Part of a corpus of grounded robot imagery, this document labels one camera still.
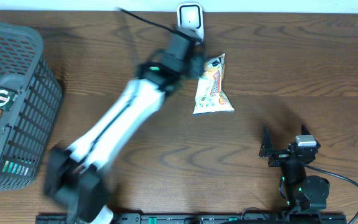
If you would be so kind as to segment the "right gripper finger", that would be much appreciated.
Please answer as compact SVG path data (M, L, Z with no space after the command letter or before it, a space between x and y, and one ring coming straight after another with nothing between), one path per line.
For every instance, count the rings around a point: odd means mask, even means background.
M273 154L273 143L267 127L263 127L263 138L259 151L260 157L268 157Z
M316 138L310 133L310 131L308 130L308 128L306 127L305 124L301 125L301 134L303 136L310 136L310 139L313 139L314 144L312 143L306 143L306 146L316 146L316 147L320 147L320 143L316 140Z

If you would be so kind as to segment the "cream snack bag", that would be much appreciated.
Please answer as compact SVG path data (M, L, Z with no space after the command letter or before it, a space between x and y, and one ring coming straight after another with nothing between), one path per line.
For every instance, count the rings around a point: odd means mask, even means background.
M225 56L221 54L204 63L204 73L198 80L195 95L194 115L235 111L228 97L222 90L225 72Z

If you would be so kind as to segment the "dark green round-logo packet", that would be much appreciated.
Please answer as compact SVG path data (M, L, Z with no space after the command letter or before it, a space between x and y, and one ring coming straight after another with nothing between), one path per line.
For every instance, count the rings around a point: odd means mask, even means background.
M9 111L17 98L17 93L12 90L0 88L0 109Z

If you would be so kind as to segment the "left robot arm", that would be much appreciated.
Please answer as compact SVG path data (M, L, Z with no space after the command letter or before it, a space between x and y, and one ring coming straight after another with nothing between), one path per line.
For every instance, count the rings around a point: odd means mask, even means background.
M104 176L139 127L164 104L179 83L204 72L204 33L176 27L166 49L135 69L118 100L67 148L51 149L44 194L67 210L64 223L110 223Z

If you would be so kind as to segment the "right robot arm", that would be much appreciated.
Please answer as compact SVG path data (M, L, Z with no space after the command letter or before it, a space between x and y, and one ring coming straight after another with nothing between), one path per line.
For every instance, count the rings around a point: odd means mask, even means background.
M318 175L307 175L305 170L316 159L320 147L305 125L286 149L275 149L268 129L263 129L259 156L268 159L268 166L281 169L280 190L288 204L282 212L285 222L323 222L321 211L327 207L330 183Z

